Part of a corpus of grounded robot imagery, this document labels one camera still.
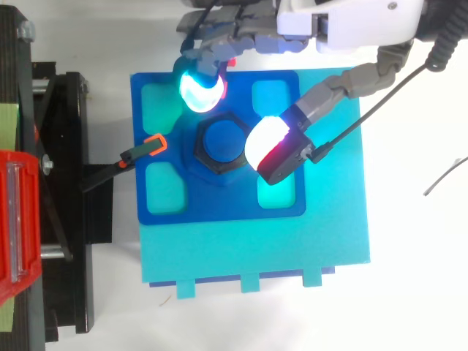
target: teal base plate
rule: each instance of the teal base plate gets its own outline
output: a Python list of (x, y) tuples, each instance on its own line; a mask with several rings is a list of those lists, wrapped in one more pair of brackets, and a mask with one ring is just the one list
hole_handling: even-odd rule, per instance
[[(304, 94), (342, 69), (296, 72)], [(268, 87), (262, 91), (260, 99), (274, 99)], [(307, 135), (321, 145), (359, 116), (358, 100), (343, 101)], [(318, 165), (307, 162), (304, 171), (306, 210), (301, 216), (141, 224), (143, 282), (176, 281), (178, 297), (191, 298), (195, 279), (240, 275), (247, 293), (260, 289), (260, 272), (302, 270), (304, 287), (316, 287), (322, 284), (322, 268), (370, 262), (361, 131)]]

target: white glowing fingertip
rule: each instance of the white glowing fingertip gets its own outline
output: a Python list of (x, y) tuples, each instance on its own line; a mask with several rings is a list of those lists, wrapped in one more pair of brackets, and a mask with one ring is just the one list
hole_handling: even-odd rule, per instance
[(214, 87), (205, 88), (188, 72), (185, 72), (181, 78), (179, 91), (190, 110), (196, 113), (205, 113), (218, 105), (224, 93), (224, 82), (221, 77), (218, 77)]
[(264, 117), (250, 132), (245, 147), (247, 162), (254, 170), (287, 135), (290, 128), (280, 118)]

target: black cable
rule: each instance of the black cable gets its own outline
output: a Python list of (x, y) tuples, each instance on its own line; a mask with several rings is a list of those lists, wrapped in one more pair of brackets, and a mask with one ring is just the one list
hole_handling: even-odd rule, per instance
[(390, 100), (396, 93), (398, 93), (405, 85), (407, 85), (413, 78), (418, 76), (423, 70), (426, 69), (426, 65), (417, 68), (413, 73), (408, 75), (403, 81), (398, 84), (393, 90), (385, 95), (385, 97), (380, 100), (373, 108), (371, 108), (364, 116), (359, 118), (356, 122), (351, 124), (344, 132), (342, 132), (338, 137), (332, 141), (323, 144), (322, 146), (316, 148), (312, 154), (309, 156), (310, 160), (313, 163), (318, 163), (323, 157), (327, 156), (328, 152), (340, 141), (345, 139), (350, 133), (355, 131), (362, 123), (364, 123), (369, 117), (376, 113), (388, 100)]
[(187, 50), (191, 50), (195, 46), (195, 36), (197, 35), (198, 30), (203, 22), (205, 22), (206, 18), (210, 11), (215, 7), (220, 0), (213, 0), (204, 10), (202, 15), (198, 18), (195, 25), (192, 27), (192, 30), (187, 34), (185, 40), (182, 42), (181, 45), (181, 53), (183, 54)]
[(448, 176), (450, 173), (452, 173), (453, 170), (455, 170), (458, 166), (461, 166), (462, 164), (464, 164), (466, 161), (468, 161), (468, 157), (462, 159), (461, 161), (455, 163), (452, 167), (450, 167), (447, 172), (445, 172), (444, 174), (442, 174), (440, 176), (439, 179), (437, 179), (434, 184), (432, 184), (429, 189), (427, 189), (425, 192), (424, 192), (424, 196), (427, 196), (429, 194), (431, 194), (431, 191), (434, 190), (434, 188), (437, 186), (437, 184), (439, 184), (446, 176)]

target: white background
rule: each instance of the white background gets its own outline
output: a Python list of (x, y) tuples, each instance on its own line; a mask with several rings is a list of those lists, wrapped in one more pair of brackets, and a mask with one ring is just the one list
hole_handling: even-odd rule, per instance
[[(4, 0), (33, 20), (35, 61), (89, 81), (91, 162), (114, 162), (132, 147), (129, 76), (170, 71), (178, 57), (176, 0)], [(422, 64), (417, 43), (399, 78)], [(238, 69), (345, 67), (352, 57), (247, 53)], [(423, 191), (468, 156), (468, 42), (447, 70), (424, 72), (363, 126), (371, 264), (337, 268), (323, 287), (268, 279), (262, 292), (238, 282), (202, 284), (177, 301), (173, 287), (141, 284), (134, 173), (116, 179), (114, 244), (96, 245), (96, 325), (61, 328), (49, 351), (468, 350), (468, 165), (429, 197)], [(361, 100), (365, 113), (384, 93)]]

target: red object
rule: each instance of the red object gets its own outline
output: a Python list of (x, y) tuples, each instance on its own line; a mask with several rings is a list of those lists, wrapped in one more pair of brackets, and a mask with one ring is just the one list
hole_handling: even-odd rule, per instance
[(41, 273), (39, 161), (23, 152), (0, 151), (0, 305)]
[(119, 161), (118, 166), (119, 166), (121, 169), (124, 169), (124, 168), (127, 168), (128, 164), (125, 163), (124, 160), (121, 160), (121, 161)]
[(156, 156), (157, 154), (160, 154), (163, 151), (167, 150), (167, 140), (165, 137), (162, 136), (162, 134), (156, 134), (156, 135), (153, 135), (152, 137), (149, 137), (148, 139), (145, 140), (145, 143), (149, 143), (150, 141), (153, 141), (155, 139), (159, 139), (162, 146), (158, 148), (157, 150), (154, 150), (153, 152), (151, 152), (150, 153), (151, 156)]
[(228, 67), (235, 67), (236, 64), (237, 64), (237, 58), (236, 58), (236, 57), (230, 59), (230, 60), (227, 62), (227, 66), (228, 66)]

